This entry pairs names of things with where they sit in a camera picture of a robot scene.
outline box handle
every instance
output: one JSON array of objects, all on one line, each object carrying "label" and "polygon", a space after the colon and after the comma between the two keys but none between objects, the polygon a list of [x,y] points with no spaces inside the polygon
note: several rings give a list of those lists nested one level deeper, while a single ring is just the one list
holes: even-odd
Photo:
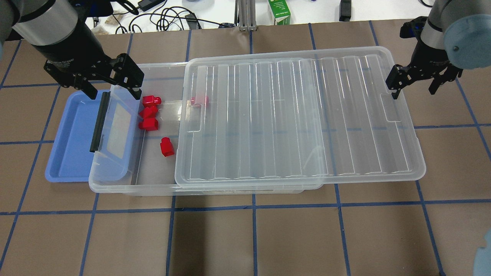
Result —
[{"label": "box handle", "polygon": [[102,128],[104,127],[104,120],[106,119],[106,113],[109,107],[109,98],[111,92],[102,92],[101,104],[99,105],[99,111],[97,112],[97,119],[95,121],[94,134],[92,135],[92,143],[90,144],[90,152],[99,150],[99,144],[102,138]]}]

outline white label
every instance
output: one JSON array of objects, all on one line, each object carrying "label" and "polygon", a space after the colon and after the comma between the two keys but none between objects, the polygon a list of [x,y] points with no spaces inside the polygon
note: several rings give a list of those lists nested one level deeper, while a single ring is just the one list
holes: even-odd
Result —
[{"label": "white label", "polygon": [[128,130],[130,129],[131,115],[120,104],[117,104],[109,132],[107,149],[110,153],[123,158]]}]

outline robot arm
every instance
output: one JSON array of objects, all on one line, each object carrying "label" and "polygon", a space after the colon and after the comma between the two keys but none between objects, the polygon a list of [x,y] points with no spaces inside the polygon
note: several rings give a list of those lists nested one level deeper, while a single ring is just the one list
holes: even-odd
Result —
[{"label": "robot arm", "polygon": [[433,95],[463,69],[491,65],[491,1],[436,0],[428,17],[404,23],[400,37],[415,37],[418,43],[409,65],[394,65],[385,81],[395,90],[392,97],[427,79],[433,79],[428,89]]},{"label": "robot arm", "polygon": [[48,60],[44,69],[61,86],[95,99],[89,81],[102,80],[141,96],[143,72],[127,55],[111,59],[67,0],[0,0],[0,42],[13,26]]}]

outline transparent lid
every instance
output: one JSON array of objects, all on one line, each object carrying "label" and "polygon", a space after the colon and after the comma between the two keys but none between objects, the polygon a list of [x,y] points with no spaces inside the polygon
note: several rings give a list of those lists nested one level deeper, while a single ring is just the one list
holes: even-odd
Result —
[{"label": "transparent lid", "polygon": [[186,65],[183,188],[403,181],[426,170],[383,47],[197,58]]}]

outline white floor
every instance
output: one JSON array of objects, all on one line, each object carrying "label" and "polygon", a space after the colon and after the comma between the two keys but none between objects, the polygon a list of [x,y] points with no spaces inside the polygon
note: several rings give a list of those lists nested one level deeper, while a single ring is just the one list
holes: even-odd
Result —
[{"label": "white floor", "polygon": [[[137,6],[138,0],[130,0]],[[292,13],[291,24],[336,22],[339,19],[340,0],[287,0]],[[435,0],[425,0],[427,4],[433,4]],[[159,6],[142,13],[151,13]],[[233,23],[235,0],[168,0],[165,7],[183,6],[194,12],[199,19],[205,19],[218,23]],[[126,10],[113,2],[115,13],[125,12]],[[423,6],[419,0],[352,0],[351,21],[364,20],[384,20],[384,19],[413,19],[418,16],[427,16],[430,8]],[[121,24],[128,28],[128,24],[135,17],[126,14],[121,20]],[[150,16],[141,16],[134,21],[144,32],[156,31],[156,27],[150,23]],[[101,26],[109,33],[114,33],[115,26],[105,24],[106,18],[101,18]],[[268,11],[268,0],[256,0],[256,21],[258,25],[272,25],[272,20]],[[92,19],[87,19],[87,25],[92,28]],[[204,28],[217,28],[211,23],[201,23]]]}]

